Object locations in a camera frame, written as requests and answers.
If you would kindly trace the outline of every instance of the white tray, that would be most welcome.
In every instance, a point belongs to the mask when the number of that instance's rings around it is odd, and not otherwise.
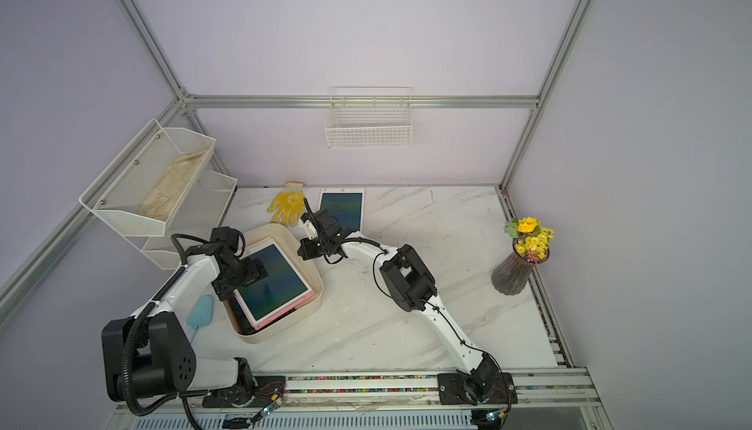
[[[261,226],[260,228],[253,229],[252,231],[243,234],[245,236],[245,243],[247,246],[255,244],[261,240],[271,237],[277,241],[277,244],[282,251],[287,255],[287,258],[293,263],[295,268],[298,269],[300,275],[311,285],[315,294],[309,299],[305,300],[301,305],[297,306],[295,311],[286,315],[285,317],[272,322],[264,329],[256,332],[253,335],[242,335],[236,329],[234,320],[231,320],[232,328],[238,337],[247,343],[259,343],[270,338],[274,334],[278,334],[280,331],[287,329],[292,324],[295,324],[299,320],[306,316],[310,316],[321,305],[321,293],[324,292],[324,282],[321,280],[321,275],[312,260],[303,260],[298,255],[298,247],[300,247],[300,241],[295,238],[287,228],[278,224],[268,224]],[[233,317],[233,313],[227,302],[224,302],[225,310],[229,317]]]

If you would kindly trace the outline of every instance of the black cable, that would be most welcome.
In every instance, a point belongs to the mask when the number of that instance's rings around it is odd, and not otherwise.
[[[342,262],[342,259],[344,259],[344,256],[339,256],[337,260],[330,262],[329,257],[327,257],[326,254],[324,254],[324,260],[326,260],[326,263],[331,266],[333,266],[334,264],[338,264],[339,262]]]
[[[196,242],[200,242],[201,244],[209,244],[208,240],[202,239],[201,237],[195,237],[191,235],[181,235],[178,233],[175,233],[174,235],[170,236],[170,240],[172,240],[172,244],[174,245],[175,249],[177,249],[177,255],[181,257],[182,266],[188,265],[188,257],[186,256],[186,250],[183,248],[183,245],[178,239],[188,239],[188,240],[194,240]]]
[[[387,296],[387,297],[389,297],[389,298],[393,299],[394,301],[397,301],[397,298],[395,298],[395,297],[391,296],[391,295],[390,295],[389,293],[387,293],[387,292],[383,291],[383,290],[381,289],[381,285],[379,285],[379,284],[378,284],[378,282],[376,281],[376,259],[378,258],[378,256],[383,256],[384,254],[385,254],[385,253],[381,252],[381,253],[378,253],[378,254],[376,254],[376,256],[374,257],[374,264],[373,264],[373,266],[372,266],[372,268],[371,268],[371,271],[372,271],[372,272],[373,272],[373,274],[374,274],[374,283],[376,284],[376,288],[378,288],[378,290],[379,290],[379,291],[380,291],[381,293],[383,293],[383,294],[384,294],[385,296]]]
[[[314,216],[314,211],[311,209],[311,206],[308,204],[308,199],[306,197],[303,197],[303,204],[305,205],[305,211],[308,214],[308,218],[311,220],[311,223],[314,225],[314,229],[316,229],[316,232],[321,232],[323,229],[321,229],[321,224],[319,223],[319,220],[316,219]]]
[[[362,242],[364,244],[371,244],[371,246],[376,246],[379,249],[381,249],[381,251],[383,253],[385,253],[385,254],[389,252],[386,249],[384,249],[383,247],[381,247],[381,244],[379,244],[378,242],[376,242],[373,239],[369,239],[368,237],[345,237],[336,246],[334,246],[334,250],[337,250],[337,248],[339,248],[340,246],[342,246],[343,244],[348,243],[348,242]]]
[[[240,235],[240,240],[243,241],[243,248],[240,249],[240,253],[235,256],[235,258],[240,258],[243,256],[243,254],[245,254],[245,236],[243,236],[243,233],[241,233],[240,231],[238,231],[238,234]]]
[[[454,332],[454,334],[457,336],[457,340],[459,341],[460,345],[464,345],[468,349],[473,349],[473,350],[477,350],[478,352],[481,352],[481,353],[486,353],[489,357],[491,357],[491,359],[493,360],[494,365],[496,365],[496,368],[499,369],[499,372],[501,372],[502,367],[499,366],[499,362],[496,361],[496,359],[494,358],[493,355],[491,355],[490,353],[488,353],[486,350],[482,350],[482,349],[473,347],[472,345],[468,345],[467,342],[465,342],[465,340],[459,336],[459,334],[457,333],[457,331],[454,329],[454,326],[452,325],[452,323],[449,322],[449,320],[444,315],[444,313],[441,312],[441,309],[439,309],[436,305],[431,304],[429,302],[426,302],[426,304],[429,305],[430,307],[432,307],[434,311],[436,311],[439,314],[441,314],[441,317],[444,318],[444,320],[446,321],[446,323],[449,325],[449,327],[452,329],[452,331]]]
[[[507,422],[507,418],[509,417],[509,411],[511,409],[512,409],[512,407],[509,406],[509,407],[507,407],[507,410],[504,412],[504,420],[502,420],[502,425],[499,426],[499,430],[502,430],[502,428],[504,427],[504,424]]]
[[[199,425],[198,422],[195,421],[195,418],[193,418],[193,414],[190,411],[190,404],[188,404],[188,397],[181,397],[183,399],[183,410],[185,410],[186,418],[188,419],[188,423],[190,423],[190,426],[193,427],[193,430],[204,430],[201,428],[201,425]]]
[[[186,270],[185,266],[180,266],[175,273],[170,276],[170,279],[162,285],[162,288],[152,297],[151,301],[144,306],[144,309],[138,314],[133,321],[126,342],[123,345],[122,361],[120,362],[120,373],[123,376],[123,400],[130,410],[136,416],[145,416],[154,412],[157,407],[163,405],[165,402],[170,401],[177,397],[177,393],[165,394],[159,400],[153,402],[147,407],[141,406],[136,398],[136,392],[133,390],[133,359],[136,356],[136,343],[138,342],[139,331],[143,326],[149,313],[155,308],[156,302],[162,299],[162,296],[180,279],[183,272]]]

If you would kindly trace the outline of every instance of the marble table surface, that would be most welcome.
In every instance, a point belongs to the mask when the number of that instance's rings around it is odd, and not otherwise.
[[[223,225],[246,232],[268,223],[266,209],[279,191],[239,189]],[[305,189],[313,209],[319,192]],[[512,251],[503,226],[492,186],[366,188],[363,233],[383,244],[414,247],[435,277],[446,308],[480,348],[503,369],[556,368],[530,285],[515,296],[491,285],[491,271]],[[299,226],[290,231],[304,237]],[[212,323],[193,340],[196,352],[244,357],[251,369],[261,371],[454,368],[424,319],[377,290],[371,265],[314,262],[324,281],[317,311],[267,341],[249,344],[215,302]]]

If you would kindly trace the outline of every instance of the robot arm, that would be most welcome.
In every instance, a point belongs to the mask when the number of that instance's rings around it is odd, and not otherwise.
[[[183,252],[177,237],[203,244]],[[186,336],[187,317],[208,285],[223,301],[239,286],[264,276],[264,270],[239,262],[239,238],[242,234],[231,228],[213,229],[210,241],[174,236],[183,265],[149,302],[126,319],[110,321],[102,331],[110,399],[125,401],[131,412],[146,415],[157,406],[142,407],[138,398],[202,396],[230,387],[242,390],[237,404],[253,397],[254,379],[245,360],[196,356]],[[147,344],[149,352],[138,351]]]
[[[501,372],[494,358],[479,349],[449,314],[436,289],[436,282],[418,253],[409,245],[385,246],[351,228],[341,228],[326,210],[303,215],[307,239],[298,255],[304,259],[340,255],[372,263],[381,272],[389,296],[400,308],[415,311],[433,329],[456,365],[463,388],[453,391],[472,405],[487,401],[494,393]]]

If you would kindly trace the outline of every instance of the green leaf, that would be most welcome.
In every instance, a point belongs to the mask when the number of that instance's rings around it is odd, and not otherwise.
[[[506,231],[507,234],[512,237],[512,239],[517,239],[518,237],[520,237],[520,233],[517,232],[516,228],[510,228],[509,226],[504,226],[504,231]]]

